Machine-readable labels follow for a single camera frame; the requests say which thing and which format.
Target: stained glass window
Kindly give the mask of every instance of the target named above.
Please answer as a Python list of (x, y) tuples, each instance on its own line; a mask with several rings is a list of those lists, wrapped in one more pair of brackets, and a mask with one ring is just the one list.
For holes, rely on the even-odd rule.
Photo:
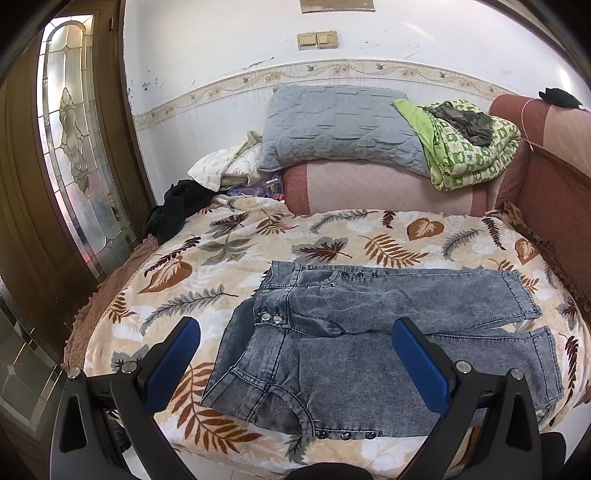
[(115, 189), (96, 109), (92, 71), (94, 16), (52, 20), (37, 72), (43, 155), (68, 229), (95, 277), (111, 274), (136, 241)]

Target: green blanket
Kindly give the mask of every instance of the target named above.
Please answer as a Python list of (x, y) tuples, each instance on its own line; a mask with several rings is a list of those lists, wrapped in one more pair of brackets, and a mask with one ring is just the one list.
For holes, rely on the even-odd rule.
[[(492, 143), (477, 147), (445, 120), (408, 100), (397, 99), (392, 104), (421, 140), (431, 181), (438, 190), (456, 190), (494, 179), (511, 163), (519, 147), (519, 128), (508, 120), (493, 116)], [(439, 104), (428, 106), (435, 108)], [(458, 110), (481, 111), (465, 100), (452, 100), (452, 105)]]

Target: decorative wallpaper border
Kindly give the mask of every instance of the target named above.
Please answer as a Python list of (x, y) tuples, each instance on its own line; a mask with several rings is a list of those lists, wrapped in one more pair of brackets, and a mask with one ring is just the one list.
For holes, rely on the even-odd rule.
[(463, 73), (418, 63), (390, 60), (320, 60), (253, 70), (210, 83), (163, 103), (147, 113), (134, 115), (134, 122), (137, 130), (143, 130), (206, 103), (277, 83), (377, 77), (424, 85), (444, 85), (458, 92), (470, 93), (491, 101), (503, 93), (513, 93), (494, 83)]

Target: switch panel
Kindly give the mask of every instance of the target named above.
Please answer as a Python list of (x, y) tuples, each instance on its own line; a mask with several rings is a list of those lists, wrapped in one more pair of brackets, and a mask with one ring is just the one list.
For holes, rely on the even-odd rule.
[(328, 32), (316, 32), (318, 48), (338, 48), (339, 39), (334, 30)]
[(297, 45), (300, 50), (338, 48), (339, 39), (334, 30), (328, 32), (300, 33), (297, 36)]
[(311, 48), (317, 48), (318, 40), (316, 34), (312, 33), (300, 33), (297, 36), (297, 45), (300, 50), (309, 50)]

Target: jeans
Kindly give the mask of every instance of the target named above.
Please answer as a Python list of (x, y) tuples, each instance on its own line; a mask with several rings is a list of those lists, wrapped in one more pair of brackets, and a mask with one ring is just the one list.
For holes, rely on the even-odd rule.
[(228, 324), (202, 403), (259, 427), (319, 439), (428, 435), (427, 410), (391, 347), (408, 316), (452, 361), (526, 376), (536, 409), (563, 395), (548, 327), (516, 272), (273, 262)]

